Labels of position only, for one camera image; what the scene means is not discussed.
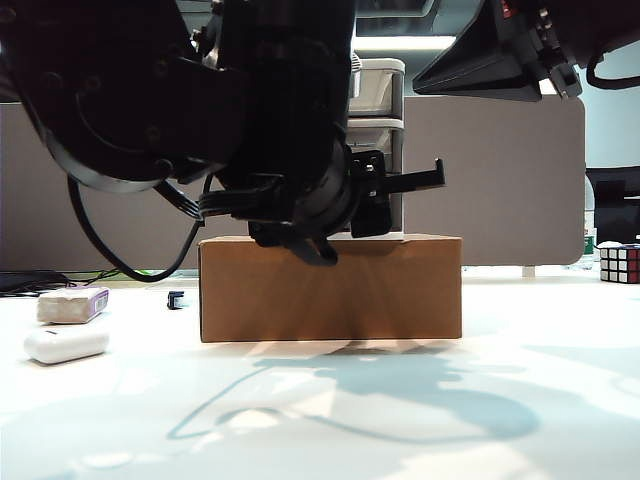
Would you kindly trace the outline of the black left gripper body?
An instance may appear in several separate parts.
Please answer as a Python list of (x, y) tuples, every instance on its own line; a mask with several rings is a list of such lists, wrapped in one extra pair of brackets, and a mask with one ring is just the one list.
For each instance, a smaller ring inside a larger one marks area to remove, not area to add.
[(384, 154), (379, 150), (352, 155), (351, 182), (357, 200), (350, 220), (353, 238), (387, 234), (392, 227), (390, 195), (384, 189), (386, 178)]

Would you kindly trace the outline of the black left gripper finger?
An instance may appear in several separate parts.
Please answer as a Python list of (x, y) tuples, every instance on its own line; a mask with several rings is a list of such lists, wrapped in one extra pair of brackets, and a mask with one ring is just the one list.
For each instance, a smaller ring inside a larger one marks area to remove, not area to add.
[(409, 193), (440, 188), (445, 184), (444, 162), (442, 159), (436, 158), (433, 170), (387, 176), (385, 191), (387, 193)]

